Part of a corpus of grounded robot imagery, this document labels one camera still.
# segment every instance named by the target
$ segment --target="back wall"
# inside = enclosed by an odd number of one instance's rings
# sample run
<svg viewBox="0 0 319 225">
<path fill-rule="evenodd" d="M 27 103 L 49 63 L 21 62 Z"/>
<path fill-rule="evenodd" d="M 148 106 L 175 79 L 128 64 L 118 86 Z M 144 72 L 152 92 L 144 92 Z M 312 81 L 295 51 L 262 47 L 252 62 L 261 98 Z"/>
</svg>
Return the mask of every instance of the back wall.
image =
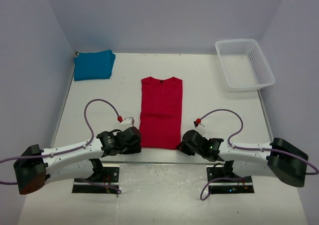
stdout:
<svg viewBox="0 0 319 225">
<path fill-rule="evenodd" d="M 49 1 L 74 50 L 211 53 L 218 40 L 259 40 L 282 0 Z"/>
</svg>

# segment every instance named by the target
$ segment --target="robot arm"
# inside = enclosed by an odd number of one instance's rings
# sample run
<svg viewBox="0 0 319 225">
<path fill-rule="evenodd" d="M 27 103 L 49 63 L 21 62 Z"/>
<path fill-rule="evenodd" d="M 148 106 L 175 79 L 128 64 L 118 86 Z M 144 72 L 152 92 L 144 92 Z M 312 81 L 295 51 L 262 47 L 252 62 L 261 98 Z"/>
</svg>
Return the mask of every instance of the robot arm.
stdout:
<svg viewBox="0 0 319 225">
<path fill-rule="evenodd" d="M 99 158 L 117 154 L 141 152 L 141 134 L 133 126 L 133 118 L 126 118 L 119 129 L 98 134 L 90 144 L 87 141 L 73 145 L 41 150 L 32 145 L 22 156 L 40 156 L 38 159 L 17 160 L 14 171 L 20 194 L 29 194 L 45 184 L 70 179 L 101 176 L 103 166 Z"/>
<path fill-rule="evenodd" d="M 307 154 L 287 141 L 275 138 L 272 143 L 236 143 L 235 146 L 230 146 L 223 139 L 206 139 L 199 133 L 202 132 L 201 129 L 199 127 L 187 131 L 177 149 L 190 156 L 199 154 L 211 162 L 225 162 L 223 177 L 269 176 L 277 177 L 283 183 L 294 187 L 304 186 L 307 165 L 297 158 L 269 151 L 281 150 L 308 160 Z"/>
</svg>

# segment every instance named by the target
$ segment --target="red t-shirt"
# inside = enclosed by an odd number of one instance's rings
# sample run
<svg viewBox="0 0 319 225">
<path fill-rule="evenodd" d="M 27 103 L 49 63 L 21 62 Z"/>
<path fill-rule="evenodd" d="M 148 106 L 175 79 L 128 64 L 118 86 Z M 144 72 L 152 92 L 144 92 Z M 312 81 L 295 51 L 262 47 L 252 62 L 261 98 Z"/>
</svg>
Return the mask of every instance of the red t-shirt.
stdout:
<svg viewBox="0 0 319 225">
<path fill-rule="evenodd" d="M 142 147 L 176 148 L 180 143 L 182 97 L 181 79 L 142 79 Z"/>
</svg>

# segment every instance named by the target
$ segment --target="cable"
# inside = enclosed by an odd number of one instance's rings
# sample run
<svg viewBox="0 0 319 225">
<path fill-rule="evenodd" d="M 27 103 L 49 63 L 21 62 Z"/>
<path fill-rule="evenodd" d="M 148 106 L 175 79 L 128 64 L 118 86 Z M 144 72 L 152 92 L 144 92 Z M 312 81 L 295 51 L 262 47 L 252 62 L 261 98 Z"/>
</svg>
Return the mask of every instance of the cable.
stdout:
<svg viewBox="0 0 319 225">
<path fill-rule="evenodd" d="M 108 189 L 114 189 L 117 192 L 117 194 L 121 194 L 122 193 L 122 191 L 120 189 L 115 188 L 115 187 L 110 186 L 110 185 L 97 184 L 97 183 L 93 183 L 93 182 L 87 181 L 85 179 L 79 179 L 79 180 L 82 181 L 82 182 L 94 185 L 94 186 L 100 186 L 100 187 L 105 187 L 105 188 L 108 188 Z"/>
<path fill-rule="evenodd" d="M 106 175 L 108 177 L 108 180 L 109 180 L 109 185 L 111 184 L 111 178 L 109 175 Z"/>
<path fill-rule="evenodd" d="M 231 134 L 231 135 L 228 137 L 228 139 L 227 139 L 227 142 L 228 142 L 228 144 L 229 144 L 231 147 L 233 147 L 233 148 L 235 148 L 235 149 L 246 150 L 246 151 L 270 151 L 270 152 L 275 152 L 275 153 L 280 153 L 280 154 L 288 155 L 288 156 L 293 157 L 293 158 L 295 158 L 295 159 L 299 159 L 300 161 L 302 161 L 303 163 L 307 164 L 308 166 L 312 167 L 312 168 L 315 170 L 315 172 L 306 173 L 306 175 L 317 175 L 317 174 L 319 174 L 319 169 L 318 169 L 314 164 L 312 164 L 312 163 L 310 163 L 309 161 L 307 161 L 307 160 L 305 160 L 305 159 L 303 159 L 303 158 L 301 158 L 301 157 L 299 157 L 299 156 L 297 156 L 297 155 L 294 155 L 294 154 L 292 154 L 292 153 L 289 153 L 289 152 L 286 152 L 286 151 L 282 151 L 282 150 L 279 150 L 279 149 L 267 149 L 267 148 L 263 148 L 262 150 L 260 150 L 259 148 L 245 148 L 245 147 L 240 147 L 240 146 L 233 145 L 233 144 L 230 142 L 230 139 L 231 139 L 232 137 L 234 137 L 235 135 L 239 134 L 239 133 L 243 130 L 243 128 L 244 128 L 244 121 L 243 121 L 243 119 L 239 116 L 239 114 L 237 114 L 236 112 L 234 112 L 234 111 L 232 111 L 232 110 L 229 110 L 229 109 L 215 109 L 215 110 L 213 110 L 213 111 L 208 112 L 207 114 L 205 114 L 205 115 L 204 115 L 203 117 L 201 117 L 200 119 L 196 119 L 196 123 L 199 124 L 202 119 L 204 119 L 204 118 L 207 117 L 208 115 L 210 115 L 210 114 L 212 114 L 212 113 L 215 113 L 215 112 L 218 112 L 218 111 L 230 112 L 230 113 L 236 115 L 236 116 L 239 118 L 239 120 L 240 120 L 240 124 L 241 124 L 240 129 L 239 129 L 237 132 Z M 200 193 L 200 199 L 201 199 L 202 201 L 204 201 L 204 200 L 206 200 L 206 199 L 209 197 L 210 193 L 208 193 L 206 197 L 202 198 L 205 189 L 206 189 L 206 188 L 208 187 L 208 185 L 211 184 L 211 183 L 214 183 L 214 182 L 220 181 L 220 180 L 238 181 L 238 180 L 243 180 L 243 179 L 245 179 L 245 178 L 247 178 L 247 177 L 242 177 L 242 178 L 216 178 L 216 179 L 212 179 L 212 180 L 209 181 L 209 182 L 204 186 L 204 188 L 202 189 L 202 191 L 201 191 L 201 193 Z"/>
<path fill-rule="evenodd" d="M 220 181 L 220 180 L 225 180 L 225 181 L 241 181 L 241 180 L 243 180 L 243 179 L 245 179 L 245 178 L 247 178 L 247 177 L 243 177 L 243 178 L 216 178 L 216 179 L 212 179 L 212 180 L 210 180 L 210 181 L 204 186 L 204 188 L 202 189 L 202 191 L 201 191 L 201 193 L 200 193 L 200 199 L 201 199 L 202 201 L 205 201 L 205 200 L 209 197 L 210 193 L 208 193 L 208 194 L 206 195 L 206 197 L 203 198 L 203 193 L 204 193 L 205 189 L 208 187 L 208 185 L 210 185 L 211 183 L 214 183 L 214 182 Z"/>
<path fill-rule="evenodd" d="M 247 189 L 247 186 L 245 185 L 245 180 L 243 179 L 243 185 L 244 185 L 244 189 Z"/>
<path fill-rule="evenodd" d="M 93 131 L 92 126 L 90 125 L 90 123 L 88 121 L 86 113 L 87 113 L 87 109 L 88 109 L 89 105 L 91 103 L 95 102 L 95 101 L 102 101 L 102 102 L 107 103 L 108 105 L 110 105 L 113 108 L 113 110 L 115 111 L 118 121 L 121 122 L 123 120 L 122 117 L 119 115 L 118 111 L 116 110 L 116 108 L 110 102 L 108 102 L 108 101 L 106 101 L 104 99 L 93 99 L 93 100 L 89 101 L 86 104 L 85 108 L 84 108 L 84 120 L 85 120 L 85 123 L 86 123 L 86 125 L 88 126 L 88 128 L 89 128 L 89 130 L 91 132 L 91 138 L 85 143 L 85 145 L 89 145 L 94 139 L 94 131 Z M 83 149 L 83 145 L 78 146 L 78 147 L 73 148 L 73 149 L 69 149 L 69 150 L 65 150 L 65 151 L 54 153 L 54 155 L 67 154 L 67 153 L 71 153 L 71 152 L 77 151 L 79 149 Z M 42 159 L 42 158 L 47 158 L 47 157 L 50 157 L 50 156 L 52 156 L 52 155 L 51 154 L 46 154 L 46 155 L 35 155 L 35 156 L 17 156 L 17 157 L 11 157 L 11 158 L 7 158 L 7 159 L 2 159 L 2 160 L 0 160 L 0 164 L 8 162 L 8 161 L 11 161 L 11 160 Z M 0 181 L 0 184 L 2 184 L 2 185 L 17 185 L 17 182 L 3 182 L 3 181 Z"/>
<path fill-rule="evenodd" d="M 119 133 L 119 132 L 122 132 L 122 131 L 121 131 L 120 129 L 113 129 L 110 133 L 113 134 L 113 133 L 115 133 L 115 132 L 118 132 L 118 133 Z"/>
<path fill-rule="evenodd" d="M 262 150 L 260 150 L 259 148 L 245 148 L 245 147 L 240 147 L 240 146 L 233 145 L 233 144 L 230 142 L 230 139 L 231 139 L 232 137 L 234 137 L 235 135 L 239 134 L 239 133 L 243 130 L 243 128 L 244 128 L 244 121 L 243 121 L 243 119 L 239 116 L 239 114 L 237 114 L 236 112 L 234 112 L 234 111 L 232 111 L 232 110 L 229 110 L 229 109 L 215 109 L 215 110 L 210 111 L 209 113 L 205 114 L 203 117 L 201 117 L 199 120 L 196 120 L 196 121 L 199 121 L 199 122 L 200 122 L 200 121 L 201 121 L 202 119 L 204 119 L 206 116 L 208 116 L 208 115 L 210 115 L 210 114 L 212 114 L 212 113 L 214 113 L 214 112 L 218 112 L 218 111 L 226 111 L 226 112 L 233 113 L 233 114 L 236 115 L 236 116 L 239 118 L 239 120 L 240 120 L 240 124 L 241 124 L 240 129 L 239 129 L 237 132 L 231 134 L 231 135 L 228 137 L 228 139 L 227 139 L 227 142 L 228 142 L 228 144 L 229 144 L 231 147 L 233 147 L 233 148 L 235 148 L 235 149 L 246 150 L 246 151 L 270 151 L 270 152 L 275 152 L 275 153 L 280 153 L 280 154 L 288 155 L 288 156 L 293 157 L 293 158 L 295 158 L 295 159 L 299 159 L 300 161 L 302 161 L 303 163 L 307 164 L 308 166 L 312 167 L 312 168 L 315 170 L 315 172 L 306 173 L 306 175 L 317 175 L 317 174 L 319 174 L 319 169 L 318 169 L 314 164 L 312 164 L 312 163 L 310 163 L 309 161 L 307 161 L 307 160 L 305 160 L 305 159 L 303 159 L 303 158 L 301 158 L 301 157 L 299 157 L 299 156 L 297 156 L 297 155 L 294 155 L 294 154 L 292 154 L 292 153 L 289 153 L 289 152 L 286 152 L 286 151 L 282 151 L 282 150 L 279 150 L 279 149 L 267 149 L 267 148 L 263 148 Z"/>
<path fill-rule="evenodd" d="M 223 165 L 223 164 L 222 164 L 222 163 L 216 163 L 216 164 L 214 164 L 214 166 L 213 166 L 211 169 L 213 170 L 214 168 L 216 168 L 217 165 Z"/>
</svg>

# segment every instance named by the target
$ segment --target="folded t-shirt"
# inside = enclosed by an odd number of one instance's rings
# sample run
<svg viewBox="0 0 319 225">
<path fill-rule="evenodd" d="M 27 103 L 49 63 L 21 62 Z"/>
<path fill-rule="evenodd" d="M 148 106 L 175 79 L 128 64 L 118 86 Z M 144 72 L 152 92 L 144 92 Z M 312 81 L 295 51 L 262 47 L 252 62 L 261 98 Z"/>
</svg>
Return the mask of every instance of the folded t-shirt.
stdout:
<svg viewBox="0 0 319 225">
<path fill-rule="evenodd" d="M 176 149 L 180 143 L 182 96 L 181 79 L 142 79 L 142 147 Z"/>
<path fill-rule="evenodd" d="M 74 80 L 109 79 L 112 75 L 115 55 L 111 50 L 96 53 L 79 53 L 74 58 Z"/>
</svg>

